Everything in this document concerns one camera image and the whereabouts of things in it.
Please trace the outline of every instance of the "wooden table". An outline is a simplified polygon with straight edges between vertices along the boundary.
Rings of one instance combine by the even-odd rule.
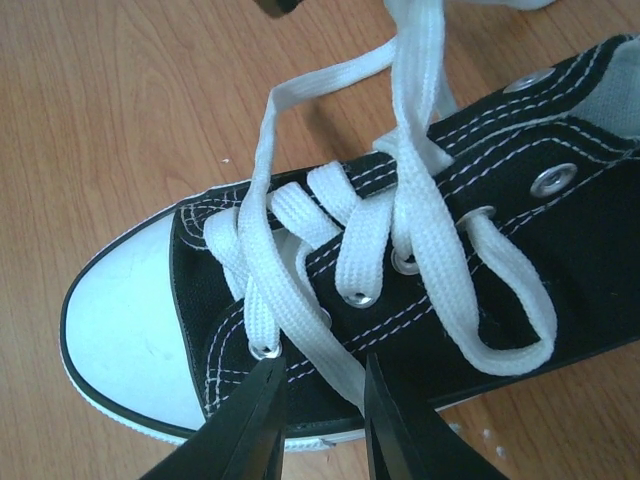
[[[251,0],[0,0],[2,480],[134,479],[171,451],[67,381],[58,322],[68,285],[128,227],[249,176],[272,86],[393,31],[379,0],[309,0],[279,21]],[[452,3],[449,78],[468,104],[632,31],[638,0],[560,0],[526,14]],[[277,170],[355,157],[392,126],[382,74],[284,115]],[[444,415],[513,479],[639,479],[639,397],[636,344]],[[288,455],[284,478],[366,472],[355,442]]]

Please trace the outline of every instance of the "loose shoelace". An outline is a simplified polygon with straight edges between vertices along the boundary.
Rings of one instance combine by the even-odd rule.
[[[442,326],[482,372],[504,376],[529,372],[549,359],[556,337],[555,311],[533,265],[498,231],[487,209],[469,212],[455,225],[433,179],[453,162],[425,134],[434,108],[451,106],[442,73],[443,0],[388,0],[386,6],[397,25],[394,39],[359,58],[302,75],[271,91],[247,195],[239,208],[216,213],[204,225],[207,247],[223,265],[234,298],[244,298],[244,325],[252,354],[256,358],[279,355],[282,331],[361,412],[364,368],[331,333],[305,267],[309,253],[342,231],[335,286],[345,301],[366,306],[380,296],[383,256],[391,235],[394,256],[421,275]],[[396,160],[397,185],[362,199],[339,163],[310,171],[308,185],[332,218],[297,183],[268,194],[278,115],[389,65],[397,127],[378,139],[374,148]],[[271,230],[268,210],[283,229]],[[460,228],[479,258],[516,294],[538,342],[493,350],[481,341],[478,302]],[[407,261],[411,257],[413,264]]]

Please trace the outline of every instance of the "shoe upper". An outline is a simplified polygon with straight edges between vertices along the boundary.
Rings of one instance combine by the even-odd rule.
[[[553,300],[555,351],[530,375],[640,337],[634,213],[640,206],[640,39],[614,37],[534,78],[428,132],[454,159],[435,177],[453,219],[490,207],[496,227],[535,265]],[[361,198],[397,180],[396,162],[385,153],[342,168]],[[313,198],[309,170],[275,175],[272,190],[296,182]],[[186,437],[251,371],[256,360],[247,349],[243,301],[234,300],[204,239],[207,218],[240,205],[248,185],[212,188],[149,219],[76,279],[63,311],[62,352],[72,379],[93,401]],[[282,227],[268,218],[273,230]],[[495,349],[534,343],[518,298],[479,260],[463,231],[460,239],[482,340]],[[306,270],[332,333],[358,360],[378,352],[416,381],[431,383],[433,395],[425,400],[436,407],[516,380],[487,375],[465,360],[439,323],[420,275],[394,268],[391,244],[378,301],[366,309],[346,303],[335,287],[341,240],[339,234],[309,254]],[[357,409],[284,336],[282,347],[288,434],[361,428]]]

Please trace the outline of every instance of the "black sneaker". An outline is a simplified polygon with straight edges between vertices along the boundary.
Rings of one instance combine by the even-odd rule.
[[[284,355],[287,447],[319,449],[362,436],[369,352],[446,407],[640,337],[640,37],[424,136],[441,63],[412,55],[434,55],[439,25],[277,87],[251,182],[185,199],[91,260],[61,348],[92,405],[181,442]],[[277,110],[391,60],[399,127],[375,152],[270,176]]]

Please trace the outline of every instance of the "white speck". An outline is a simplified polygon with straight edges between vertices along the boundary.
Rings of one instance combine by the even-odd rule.
[[[449,428],[456,432],[457,435],[460,435],[460,432],[462,431],[462,427],[458,423],[450,423]]]

